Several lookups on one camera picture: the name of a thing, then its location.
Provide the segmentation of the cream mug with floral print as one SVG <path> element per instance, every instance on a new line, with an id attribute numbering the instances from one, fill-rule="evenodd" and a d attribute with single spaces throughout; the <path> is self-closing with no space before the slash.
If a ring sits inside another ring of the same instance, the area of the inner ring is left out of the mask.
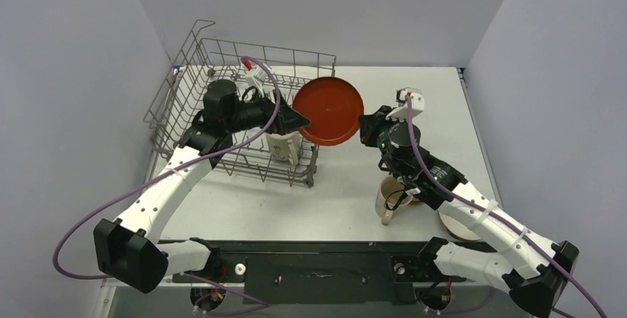
<path id="1" fill-rule="evenodd" d="M 271 158 L 276 161 L 290 163 L 295 166 L 299 162 L 301 135 L 298 131 L 285 135 L 265 134 Z"/>

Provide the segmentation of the red plastic plate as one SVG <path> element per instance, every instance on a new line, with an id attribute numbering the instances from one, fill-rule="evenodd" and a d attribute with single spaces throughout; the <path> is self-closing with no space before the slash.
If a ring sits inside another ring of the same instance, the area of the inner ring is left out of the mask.
<path id="1" fill-rule="evenodd" d="M 315 78 L 295 95 L 292 107 L 311 124 L 299 133 L 320 146 L 337 146 L 359 130 L 358 117 L 364 114 L 359 91 L 349 82 L 332 76 Z"/>

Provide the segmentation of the cream mug with dragon print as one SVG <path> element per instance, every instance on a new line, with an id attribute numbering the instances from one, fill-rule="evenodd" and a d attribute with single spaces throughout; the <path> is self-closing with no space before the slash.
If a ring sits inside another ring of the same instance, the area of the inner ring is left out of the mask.
<path id="1" fill-rule="evenodd" d="M 408 206 L 412 195 L 406 193 L 404 185 L 392 175 L 385 177 L 379 184 L 379 190 L 375 199 L 375 212 L 383 226 L 388 226 L 398 212 Z"/>

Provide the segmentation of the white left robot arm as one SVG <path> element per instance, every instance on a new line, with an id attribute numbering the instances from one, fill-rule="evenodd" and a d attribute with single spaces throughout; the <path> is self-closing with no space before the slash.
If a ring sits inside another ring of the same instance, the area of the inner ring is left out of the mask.
<path id="1" fill-rule="evenodd" d="M 242 100 L 233 81 L 211 82 L 203 108 L 183 133 L 169 165 L 154 184 L 115 220 L 102 219 L 94 228 L 95 253 L 101 272 L 143 293 L 169 275 L 192 271 L 203 281 L 220 273 L 220 260 L 204 240 L 161 244 L 161 234 L 194 186 L 234 151 L 233 135 L 259 128 L 286 135 L 310 125 L 280 92 Z"/>

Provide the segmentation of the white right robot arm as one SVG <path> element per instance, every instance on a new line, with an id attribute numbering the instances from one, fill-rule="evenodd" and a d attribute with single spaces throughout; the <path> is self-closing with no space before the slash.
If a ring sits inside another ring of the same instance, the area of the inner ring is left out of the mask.
<path id="1" fill-rule="evenodd" d="M 556 242 L 519 223 L 483 196 L 463 174 L 419 145 L 420 131 L 387 115 L 381 106 L 360 115 L 359 138 L 381 153 L 379 168 L 439 214 L 459 222 L 493 248 L 475 251 L 432 238 L 419 252 L 418 272 L 427 279 L 454 276 L 490 285 L 534 317 L 549 317 L 577 262 L 579 248 Z"/>

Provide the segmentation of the yellow patterned plate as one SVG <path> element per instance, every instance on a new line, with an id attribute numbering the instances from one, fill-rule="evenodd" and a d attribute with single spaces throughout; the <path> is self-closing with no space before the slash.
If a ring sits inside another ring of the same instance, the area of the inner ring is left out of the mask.
<path id="1" fill-rule="evenodd" d="M 408 203 L 409 206 L 420 206 L 423 202 L 416 197 L 411 197 Z"/>

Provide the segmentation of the white bowl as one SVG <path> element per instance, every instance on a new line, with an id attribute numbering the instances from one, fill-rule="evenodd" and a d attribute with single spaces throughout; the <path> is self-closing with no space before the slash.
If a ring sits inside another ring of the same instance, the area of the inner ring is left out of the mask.
<path id="1" fill-rule="evenodd" d="M 446 232 L 457 240 L 478 242 L 481 238 L 451 216 L 438 212 L 438 216 Z"/>

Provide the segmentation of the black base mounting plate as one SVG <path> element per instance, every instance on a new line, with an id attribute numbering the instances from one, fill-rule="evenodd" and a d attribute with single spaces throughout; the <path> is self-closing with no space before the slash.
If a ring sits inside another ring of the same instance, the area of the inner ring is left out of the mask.
<path id="1" fill-rule="evenodd" d="M 425 242 L 213 241 L 209 266 L 175 283 L 207 280 L 270 304 L 410 304 L 414 288 L 448 282 L 419 257 Z"/>

